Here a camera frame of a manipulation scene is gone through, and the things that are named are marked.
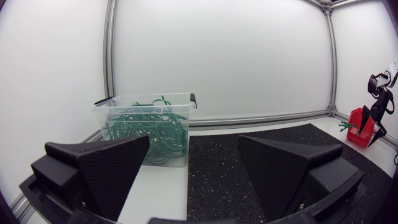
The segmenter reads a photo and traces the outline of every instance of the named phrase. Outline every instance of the red box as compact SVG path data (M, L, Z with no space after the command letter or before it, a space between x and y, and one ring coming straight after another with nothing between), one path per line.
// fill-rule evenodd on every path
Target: red box
M349 116L348 123L353 124L359 128L361 127L361 122L362 108L353 110ZM366 122L361 134L356 134L358 130L357 128L348 128L347 139L363 148L366 148L372 138L373 128L374 121L371 117L369 117L368 122Z

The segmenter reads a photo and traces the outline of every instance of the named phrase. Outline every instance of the white backdrop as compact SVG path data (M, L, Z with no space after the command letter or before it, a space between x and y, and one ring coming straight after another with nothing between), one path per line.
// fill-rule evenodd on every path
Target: white backdrop
M365 1L336 9L335 28L338 81L337 109L350 114L356 108L370 108L376 100L368 93L371 74L383 72L398 56L398 37L381 1ZM398 106L398 85L391 92ZM387 133L398 139L398 111L384 114Z
M306 1L118 2L116 94L192 92L191 119L325 110L330 60L325 17Z
M107 1L8 0L0 12L0 190L8 204L47 141L98 129Z

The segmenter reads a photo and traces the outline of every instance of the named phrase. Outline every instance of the black rubber mat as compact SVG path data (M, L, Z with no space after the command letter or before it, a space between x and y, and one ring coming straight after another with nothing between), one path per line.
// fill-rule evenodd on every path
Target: black rubber mat
M377 165L312 124L244 135L318 146L341 144L341 156L365 173L362 183L367 187L342 223L369 223L391 184L391 178ZM266 222L238 152L238 136L190 137L188 220L237 218L241 223Z

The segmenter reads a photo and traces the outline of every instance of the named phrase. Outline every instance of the green wire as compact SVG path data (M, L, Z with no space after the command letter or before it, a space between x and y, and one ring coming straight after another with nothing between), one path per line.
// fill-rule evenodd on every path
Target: green wire
M344 130L347 129L347 128L356 128L356 129L357 129L357 127L356 127L355 125L349 124L349 123L344 122L344 121L342 121L342 122L339 124L339 126L340 126L340 127L343 127L343 128L340 129L340 132L344 131Z
M153 106L159 101L171 105L162 96L162 99L154 100L152 104L142 105L135 102L132 106ZM171 158L186 155L187 131L181 123L187 120L186 117L171 113L170 108L167 113L137 114L136 110L137 108L135 111L123 111L121 115L106 122L103 130L106 130L110 140L148 135L150 146L144 159L148 164L164 164Z

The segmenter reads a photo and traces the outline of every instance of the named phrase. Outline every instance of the white table surface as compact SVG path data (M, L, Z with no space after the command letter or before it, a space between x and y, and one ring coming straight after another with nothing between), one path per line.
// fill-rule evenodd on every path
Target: white table surface
M319 118L288 124L276 124L255 128L221 129L209 131L190 131L190 136L206 136L212 134L246 133L270 129L288 128L311 123L324 132L349 145L370 161L384 170L390 177L394 175L394 157L396 151L382 141L363 149L346 140L346 131L340 132L340 120L336 118ZM141 224L150 218L168 218L186 220L187 218L187 186L188 166L185 167L154 167L142 166L132 185L132 189L124 204L118 222ZM34 213L28 223L44 223Z

